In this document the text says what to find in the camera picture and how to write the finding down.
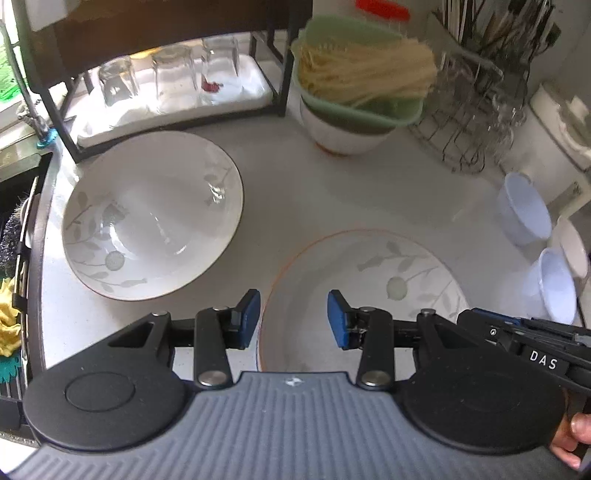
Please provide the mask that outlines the right hand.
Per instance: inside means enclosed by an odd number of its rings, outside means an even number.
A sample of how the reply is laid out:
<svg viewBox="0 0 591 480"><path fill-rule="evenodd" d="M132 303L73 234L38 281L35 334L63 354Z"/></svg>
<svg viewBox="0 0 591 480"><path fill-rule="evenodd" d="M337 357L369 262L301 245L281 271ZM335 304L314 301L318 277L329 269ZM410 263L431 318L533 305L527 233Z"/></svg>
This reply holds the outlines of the right hand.
<svg viewBox="0 0 591 480"><path fill-rule="evenodd" d="M582 443L589 445L591 439L591 418L589 414L576 413L571 419L564 417L551 442L550 451L574 470L579 470L581 459L574 454Z"/></svg>

